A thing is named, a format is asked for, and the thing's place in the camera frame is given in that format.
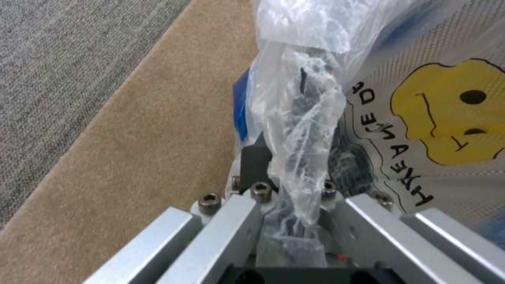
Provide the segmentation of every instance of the metal plate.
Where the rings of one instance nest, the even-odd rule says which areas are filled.
[[[169,208],[84,283],[154,283],[200,230],[198,217]]]
[[[233,195],[157,283],[216,283],[229,265],[245,263],[261,223],[256,201]]]
[[[437,209],[401,218],[485,283],[505,283],[505,252]]]
[[[360,267],[390,267],[407,283],[480,283],[368,195],[339,202],[331,233]]]

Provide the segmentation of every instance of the clear plastic bag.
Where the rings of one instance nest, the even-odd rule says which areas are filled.
[[[334,129],[346,105],[343,87],[356,77],[372,48],[385,56],[408,41],[395,42],[389,49],[379,45],[395,31],[399,19],[421,9],[428,11],[424,23],[431,25],[429,19],[443,19],[441,8],[443,14],[451,13],[459,3],[255,3],[260,52],[249,70],[244,106],[247,137],[242,145],[253,144],[264,134],[273,155],[268,174],[280,191],[277,206],[265,216],[257,266],[326,266],[317,220]]]

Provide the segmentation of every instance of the bolt head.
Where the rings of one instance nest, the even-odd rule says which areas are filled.
[[[240,176],[234,175],[231,177],[231,190],[234,192],[240,190]]]
[[[198,200],[200,212],[214,215],[221,208],[221,197],[216,193],[206,193]]]
[[[322,200],[330,200],[337,196],[337,185],[327,179],[324,182],[323,190],[321,191],[321,199]]]
[[[251,196],[259,203],[270,202],[272,199],[272,187],[267,182],[255,182],[251,185]]]
[[[370,196],[387,210],[391,210],[394,205],[393,198],[391,198],[391,196],[385,192],[374,191],[370,194]]]

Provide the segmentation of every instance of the yellow smiley face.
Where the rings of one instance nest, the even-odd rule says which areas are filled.
[[[505,74],[485,60],[418,68],[394,91],[391,110],[438,164],[488,161],[505,148]]]

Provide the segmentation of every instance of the tan carpet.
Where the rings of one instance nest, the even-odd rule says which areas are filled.
[[[169,206],[222,191],[251,5],[194,0],[0,232],[0,283],[84,280]]]
[[[0,230],[189,0],[0,8]]]

